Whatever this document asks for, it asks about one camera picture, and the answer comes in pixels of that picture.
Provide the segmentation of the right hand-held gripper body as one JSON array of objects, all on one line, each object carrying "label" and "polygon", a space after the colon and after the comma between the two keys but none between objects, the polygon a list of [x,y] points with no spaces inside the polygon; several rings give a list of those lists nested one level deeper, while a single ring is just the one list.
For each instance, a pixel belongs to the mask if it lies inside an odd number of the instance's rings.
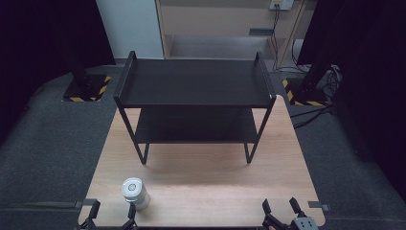
[{"label": "right hand-held gripper body", "polygon": [[269,229],[273,227],[275,230],[319,230],[313,218],[294,218],[290,224],[285,224],[277,220],[272,215],[267,215],[262,222],[262,226]]}]

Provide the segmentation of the black two-tier metal shelf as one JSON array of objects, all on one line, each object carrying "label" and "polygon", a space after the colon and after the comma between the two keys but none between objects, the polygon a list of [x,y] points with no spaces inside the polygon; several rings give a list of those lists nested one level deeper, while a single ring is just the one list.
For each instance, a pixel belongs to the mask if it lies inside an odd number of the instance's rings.
[{"label": "black two-tier metal shelf", "polygon": [[130,52],[114,101],[142,164],[151,144],[242,144],[250,163],[276,93],[252,60],[143,59]]}]

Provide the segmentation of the grey tape strip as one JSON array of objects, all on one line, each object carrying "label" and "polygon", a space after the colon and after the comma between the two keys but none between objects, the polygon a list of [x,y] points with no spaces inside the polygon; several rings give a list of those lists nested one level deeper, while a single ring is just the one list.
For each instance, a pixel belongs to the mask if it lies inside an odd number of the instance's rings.
[{"label": "grey tape strip", "polygon": [[96,201],[94,198],[86,198],[82,201],[76,201],[74,207],[81,209],[83,206],[92,206]]},{"label": "grey tape strip", "polygon": [[330,211],[330,206],[328,204],[322,204],[320,201],[308,201],[309,208],[319,208],[324,212]]}]

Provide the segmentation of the metal stand with striped base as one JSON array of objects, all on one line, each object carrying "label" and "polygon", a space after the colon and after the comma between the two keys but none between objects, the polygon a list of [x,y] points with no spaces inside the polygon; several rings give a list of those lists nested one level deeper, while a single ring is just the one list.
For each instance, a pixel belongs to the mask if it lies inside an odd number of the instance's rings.
[{"label": "metal stand with striped base", "polygon": [[63,51],[66,65],[73,79],[63,94],[64,102],[98,102],[111,78],[106,75],[88,74],[76,54],[69,48]]},{"label": "metal stand with striped base", "polygon": [[312,66],[303,78],[287,78],[282,81],[287,99],[292,105],[323,106],[328,104],[324,90],[317,84],[327,69]]}]

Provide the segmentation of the black curtain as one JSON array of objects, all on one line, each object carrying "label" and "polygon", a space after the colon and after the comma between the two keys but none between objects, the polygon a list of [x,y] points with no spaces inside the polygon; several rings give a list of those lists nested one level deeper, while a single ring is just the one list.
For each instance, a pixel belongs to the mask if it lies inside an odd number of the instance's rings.
[{"label": "black curtain", "polygon": [[318,0],[299,62],[339,67],[342,124],[406,201],[406,0]]}]

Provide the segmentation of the white panel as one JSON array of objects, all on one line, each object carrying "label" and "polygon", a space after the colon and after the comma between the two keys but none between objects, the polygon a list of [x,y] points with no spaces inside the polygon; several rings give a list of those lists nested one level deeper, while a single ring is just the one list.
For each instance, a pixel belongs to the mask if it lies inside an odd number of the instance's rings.
[{"label": "white panel", "polygon": [[96,0],[114,58],[164,57],[155,0]]}]

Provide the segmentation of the light wooden cabinet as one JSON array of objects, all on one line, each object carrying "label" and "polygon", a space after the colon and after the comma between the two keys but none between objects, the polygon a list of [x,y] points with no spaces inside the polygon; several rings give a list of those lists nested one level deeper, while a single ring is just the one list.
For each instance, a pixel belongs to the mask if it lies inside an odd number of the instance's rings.
[{"label": "light wooden cabinet", "polygon": [[155,0],[164,57],[178,35],[248,37],[269,29],[266,38],[284,65],[295,39],[303,39],[318,0],[295,0],[290,11],[270,10],[271,0]]}]

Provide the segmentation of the white wall power socket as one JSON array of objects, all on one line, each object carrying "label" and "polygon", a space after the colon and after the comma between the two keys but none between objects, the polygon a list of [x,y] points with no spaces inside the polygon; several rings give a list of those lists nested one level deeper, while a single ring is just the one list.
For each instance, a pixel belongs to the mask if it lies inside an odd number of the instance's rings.
[{"label": "white wall power socket", "polygon": [[271,0],[270,10],[290,11],[295,0]]}]

